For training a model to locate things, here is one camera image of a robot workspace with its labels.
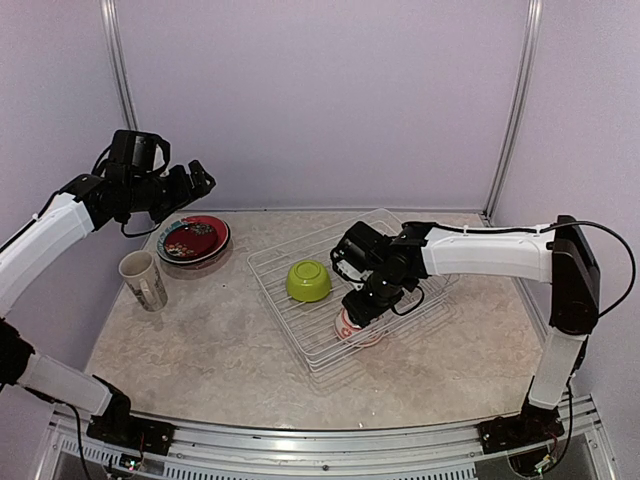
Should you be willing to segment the red white floral bowl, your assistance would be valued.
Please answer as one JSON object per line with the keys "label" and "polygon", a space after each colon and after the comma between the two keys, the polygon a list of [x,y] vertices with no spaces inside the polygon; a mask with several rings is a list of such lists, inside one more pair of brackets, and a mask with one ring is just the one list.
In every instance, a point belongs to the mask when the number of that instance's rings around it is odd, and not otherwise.
{"label": "red white floral bowl", "polygon": [[347,310],[342,307],[334,319],[334,331],[340,341],[356,348],[367,348],[378,344],[387,334],[386,329],[360,327],[351,322]]}

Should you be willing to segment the small black plate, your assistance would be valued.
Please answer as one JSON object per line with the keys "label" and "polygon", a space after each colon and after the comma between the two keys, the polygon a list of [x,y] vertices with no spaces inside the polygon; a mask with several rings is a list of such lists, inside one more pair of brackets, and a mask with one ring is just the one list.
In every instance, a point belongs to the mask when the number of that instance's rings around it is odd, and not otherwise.
{"label": "small black plate", "polygon": [[229,226],[210,215],[184,217],[159,237],[170,258],[187,260],[217,249],[231,234]]}

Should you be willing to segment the white red teal plate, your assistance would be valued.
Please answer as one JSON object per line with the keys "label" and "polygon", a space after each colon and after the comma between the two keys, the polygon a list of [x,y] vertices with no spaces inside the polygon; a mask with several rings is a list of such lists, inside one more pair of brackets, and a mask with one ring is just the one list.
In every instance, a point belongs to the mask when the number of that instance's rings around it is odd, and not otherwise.
{"label": "white red teal plate", "polygon": [[226,238],[226,241],[221,243],[219,245],[219,247],[217,249],[214,249],[213,251],[206,253],[206,254],[202,254],[200,256],[197,256],[195,258],[192,259],[187,259],[187,260],[179,260],[179,259],[174,259],[174,258],[170,258],[169,255],[164,251],[164,246],[161,244],[160,241],[157,242],[157,247],[159,247],[158,250],[156,250],[156,253],[158,255],[158,257],[169,263],[169,264],[173,264],[173,265],[192,265],[192,264],[197,264],[197,263],[201,263],[201,262],[206,262],[209,261],[210,259],[213,259],[214,257],[222,254],[223,252],[225,252],[229,246],[229,244],[231,243],[231,239],[232,237],[229,236]]}

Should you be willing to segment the lime green bowl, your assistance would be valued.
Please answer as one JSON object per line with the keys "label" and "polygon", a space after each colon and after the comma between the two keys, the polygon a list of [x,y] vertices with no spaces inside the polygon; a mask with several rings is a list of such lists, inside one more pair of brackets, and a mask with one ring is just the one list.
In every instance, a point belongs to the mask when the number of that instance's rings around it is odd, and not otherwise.
{"label": "lime green bowl", "polygon": [[288,271],[286,291],[299,302],[313,303],[326,298],[332,288],[326,267],[315,260],[302,260]]}

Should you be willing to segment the tall patterned mug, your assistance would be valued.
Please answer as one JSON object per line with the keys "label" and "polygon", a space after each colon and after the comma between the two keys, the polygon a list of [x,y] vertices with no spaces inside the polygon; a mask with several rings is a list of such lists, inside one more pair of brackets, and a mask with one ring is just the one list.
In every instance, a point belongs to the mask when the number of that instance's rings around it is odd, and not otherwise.
{"label": "tall patterned mug", "polygon": [[145,311],[157,312],[166,306],[168,295],[151,253],[129,253],[120,261],[118,272]]}

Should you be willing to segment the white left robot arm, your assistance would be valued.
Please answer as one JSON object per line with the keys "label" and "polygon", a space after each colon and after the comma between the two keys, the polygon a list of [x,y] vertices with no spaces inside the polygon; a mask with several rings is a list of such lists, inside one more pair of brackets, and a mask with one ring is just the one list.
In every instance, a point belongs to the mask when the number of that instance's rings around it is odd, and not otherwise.
{"label": "white left robot arm", "polygon": [[[146,212],[163,222],[214,186],[214,178],[196,160],[166,175],[114,180],[83,174],[73,179],[2,247],[1,314],[7,316],[33,282],[52,279],[48,267],[70,265],[73,246],[110,221]],[[118,394],[114,387],[40,353],[7,322],[1,324],[1,382],[101,416],[102,430],[118,444],[133,443],[140,434],[135,416],[110,406]]]}

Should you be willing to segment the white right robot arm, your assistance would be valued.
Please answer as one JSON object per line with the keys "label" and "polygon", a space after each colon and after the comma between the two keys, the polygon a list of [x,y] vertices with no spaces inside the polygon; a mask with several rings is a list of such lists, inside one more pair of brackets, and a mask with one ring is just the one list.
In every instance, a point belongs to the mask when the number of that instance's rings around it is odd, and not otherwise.
{"label": "white right robot arm", "polygon": [[342,305],[361,328],[388,312],[412,313],[399,310],[399,303],[406,294],[421,292],[430,278],[501,277],[547,286],[549,330],[526,396],[529,407],[515,416],[511,433],[531,444],[549,429],[548,411],[559,405],[599,317],[600,269],[573,217],[506,228],[408,221],[395,235],[357,221],[330,259],[335,273],[352,286]]}

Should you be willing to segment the front aluminium rail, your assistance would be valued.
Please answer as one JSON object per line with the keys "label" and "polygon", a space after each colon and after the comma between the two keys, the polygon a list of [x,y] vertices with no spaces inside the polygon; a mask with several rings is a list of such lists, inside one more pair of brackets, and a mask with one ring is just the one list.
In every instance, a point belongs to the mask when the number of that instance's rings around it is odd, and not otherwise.
{"label": "front aluminium rail", "polygon": [[292,430],[171,419],[166,455],[147,453],[128,472],[131,450],[79,436],[58,407],[36,463],[37,479],[514,479],[517,458],[540,444],[484,452],[474,420],[374,430]]}

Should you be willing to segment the left aluminium frame post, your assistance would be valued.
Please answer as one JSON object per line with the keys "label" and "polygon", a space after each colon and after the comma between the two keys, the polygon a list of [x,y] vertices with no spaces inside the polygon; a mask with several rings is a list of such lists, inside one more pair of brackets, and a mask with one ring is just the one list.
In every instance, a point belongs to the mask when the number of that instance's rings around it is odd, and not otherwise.
{"label": "left aluminium frame post", "polygon": [[128,129],[138,130],[139,122],[135,111],[131,87],[129,85],[125,54],[120,35],[117,2],[114,0],[100,0],[99,8],[109,62],[123,121]]}

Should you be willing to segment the aluminium frame post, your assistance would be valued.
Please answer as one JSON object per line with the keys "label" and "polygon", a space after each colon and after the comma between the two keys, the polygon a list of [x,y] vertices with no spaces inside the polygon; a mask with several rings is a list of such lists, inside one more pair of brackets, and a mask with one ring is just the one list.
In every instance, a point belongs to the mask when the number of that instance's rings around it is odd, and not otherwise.
{"label": "aluminium frame post", "polygon": [[483,214],[491,223],[498,209],[512,163],[522,118],[526,109],[527,95],[534,69],[544,2],[530,0],[524,27],[523,42],[516,71],[516,82],[507,117],[505,134],[501,143],[497,167],[485,202]]}
{"label": "aluminium frame post", "polygon": [[109,62],[123,121],[128,129],[138,130],[139,122],[135,111],[131,87],[129,85],[125,54],[120,35],[117,2],[114,0],[100,0],[99,8]]}

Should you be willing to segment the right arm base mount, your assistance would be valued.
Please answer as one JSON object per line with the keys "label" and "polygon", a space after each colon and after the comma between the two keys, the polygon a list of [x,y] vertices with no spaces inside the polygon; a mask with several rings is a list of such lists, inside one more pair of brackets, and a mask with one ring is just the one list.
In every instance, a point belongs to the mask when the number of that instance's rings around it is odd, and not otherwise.
{"label": "right arm base mount", "polygon": [[565,434],[558,407],[532,406],[525,400],[520,412],[498,416],[476,426],[484,454],[493,454],[558,439]]}

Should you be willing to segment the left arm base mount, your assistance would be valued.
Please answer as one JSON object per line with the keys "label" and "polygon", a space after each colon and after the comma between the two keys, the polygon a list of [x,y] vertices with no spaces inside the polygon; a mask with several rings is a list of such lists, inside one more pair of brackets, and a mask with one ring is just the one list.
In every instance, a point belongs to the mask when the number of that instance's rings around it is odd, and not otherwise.
{"label": "left arm base mount", "polygon": [[87,436],[139,453],[167,456],[176,427],[171,423],[131,414],[131,400],[121,390],[94,375],[112,394],[104,413],[92,415]]}

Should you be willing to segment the right aluminium frame post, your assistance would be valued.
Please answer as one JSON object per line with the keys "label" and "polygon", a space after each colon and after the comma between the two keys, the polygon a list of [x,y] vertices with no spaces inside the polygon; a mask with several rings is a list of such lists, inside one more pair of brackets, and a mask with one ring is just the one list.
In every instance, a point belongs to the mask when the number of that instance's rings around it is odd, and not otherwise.
{"label": "right aluminium frame post", "polygon": [[526,109],[527,95],[534,69],[544,2],[530,0],[524,27],[523,42],[516,71],[516,82],[507,117],[505,134],[501,143],[497,167],[485,202],[483,214],[491,223],[498,209],[512,163],[522,118]]}

